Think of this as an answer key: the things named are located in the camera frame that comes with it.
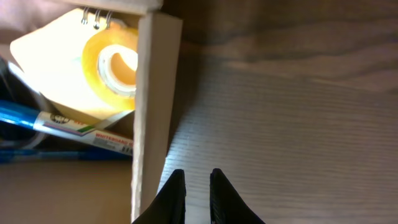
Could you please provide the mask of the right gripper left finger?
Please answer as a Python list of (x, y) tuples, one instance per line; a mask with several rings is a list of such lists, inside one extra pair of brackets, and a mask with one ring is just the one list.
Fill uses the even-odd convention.
[(132, 224), (184, 224), (185, 197), (185, 174), (182, 169), (176, 169), (150, 206)]

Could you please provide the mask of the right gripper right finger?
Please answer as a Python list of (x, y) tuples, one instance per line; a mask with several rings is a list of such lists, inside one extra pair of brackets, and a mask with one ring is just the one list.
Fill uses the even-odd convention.
[(219, 168), (210, 175), (210, 218), (214, 224), (265, 224)]

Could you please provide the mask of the cardboard box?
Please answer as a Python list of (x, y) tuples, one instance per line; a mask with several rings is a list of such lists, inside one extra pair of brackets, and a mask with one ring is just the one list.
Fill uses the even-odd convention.
[(65, 67), (73, 38), (93, 30), (80, 6), (113, 12), (138, 29), (136, 108), (90, 116), (133, 138), (127, 161), (17, 162), (1, 166), (2, 223), (130, 223), (155, 198), (168, 150), (182, 22), (162, 1), (2, 1), (1, 55), (46, 85), (39, 67)]

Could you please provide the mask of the small yellow tape roll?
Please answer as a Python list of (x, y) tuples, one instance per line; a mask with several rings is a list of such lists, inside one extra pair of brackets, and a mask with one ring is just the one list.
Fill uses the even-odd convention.
[(83, 48), (81, 66), (94, 93), (117, 110), (134, 110), (138, 30), (105, 29)]

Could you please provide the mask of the blue ballpoint pen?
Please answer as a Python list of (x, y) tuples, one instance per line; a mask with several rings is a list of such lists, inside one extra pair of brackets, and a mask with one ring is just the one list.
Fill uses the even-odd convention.
[(34, 149), (1, 150), (1, 163), (26, 162), (37, 160), (83, 160), (110, 161), (129, 160), (132, 156), (100, 148), (88, 148), (82, 151), (40, 151)]

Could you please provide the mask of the blue and white marker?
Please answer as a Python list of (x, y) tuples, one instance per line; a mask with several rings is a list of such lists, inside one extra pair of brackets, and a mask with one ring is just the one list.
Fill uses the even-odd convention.
[(10, 101), (1, 101), (1, 121), (105, 150), (133, 155), (134, 142), (132, 139), (61, 115), (33, 110)]

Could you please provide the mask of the yellow sticky note pad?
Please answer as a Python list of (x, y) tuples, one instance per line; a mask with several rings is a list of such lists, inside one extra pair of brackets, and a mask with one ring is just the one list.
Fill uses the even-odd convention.
[(35, 88), (68, 118), (105, 126), (133, 110), (117, 110), (90, 88), (81, 66), (87, 41), (105, 29), (130, 28), (86, 9), (71, 10), (11, 42), (11, 53)]

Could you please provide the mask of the white tape roll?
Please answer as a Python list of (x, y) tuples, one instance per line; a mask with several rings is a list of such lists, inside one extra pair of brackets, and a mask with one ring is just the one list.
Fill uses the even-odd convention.
[(34, 123), (50, 109), (44, 97), (11, 62), (1, 59), (1, 149), (32, 149), (47, 135)]

